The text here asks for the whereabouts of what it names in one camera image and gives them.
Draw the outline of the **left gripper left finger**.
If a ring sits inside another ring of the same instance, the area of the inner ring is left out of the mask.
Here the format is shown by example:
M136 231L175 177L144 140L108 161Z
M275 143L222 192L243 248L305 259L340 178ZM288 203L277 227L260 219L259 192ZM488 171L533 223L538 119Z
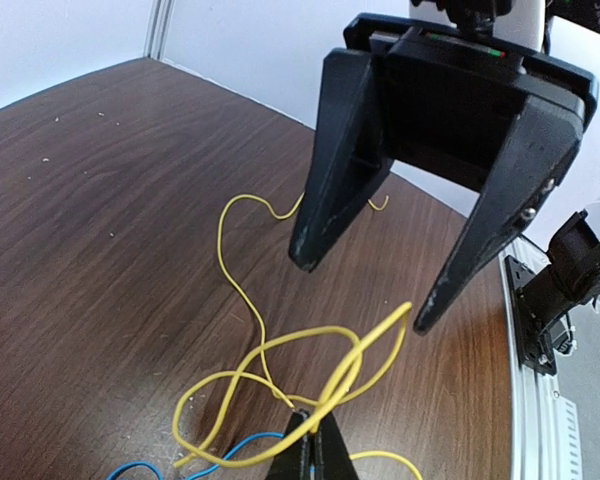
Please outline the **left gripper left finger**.
M305 433L289 448L277 454L266 480L311 480L313 478L314 435Z

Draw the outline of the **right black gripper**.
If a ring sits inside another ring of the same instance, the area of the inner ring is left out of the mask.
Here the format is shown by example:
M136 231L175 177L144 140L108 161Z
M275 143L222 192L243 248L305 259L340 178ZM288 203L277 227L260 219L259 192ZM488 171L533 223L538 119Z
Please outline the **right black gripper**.
M576 157L598 82L503 40L362 13L323 61L311 165L289 244L316 269L396 161L481 192L416 320L427 334L535 219Z

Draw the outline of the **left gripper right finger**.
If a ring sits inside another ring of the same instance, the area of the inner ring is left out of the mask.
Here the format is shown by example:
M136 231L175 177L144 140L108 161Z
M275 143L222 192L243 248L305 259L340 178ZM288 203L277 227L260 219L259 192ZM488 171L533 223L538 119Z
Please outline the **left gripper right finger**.
M313 435L314 478L318 480L358 480L339 426L332 413L326 415Z

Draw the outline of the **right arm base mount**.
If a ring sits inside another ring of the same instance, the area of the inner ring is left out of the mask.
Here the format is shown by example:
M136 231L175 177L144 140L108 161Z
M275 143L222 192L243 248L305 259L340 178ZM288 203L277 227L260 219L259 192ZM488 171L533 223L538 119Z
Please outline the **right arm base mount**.
M534 273L508 255L504 267L519 363L541 375L554 376L557 356L568 356L577 346L569 316L575 303L567 298L553 264Z

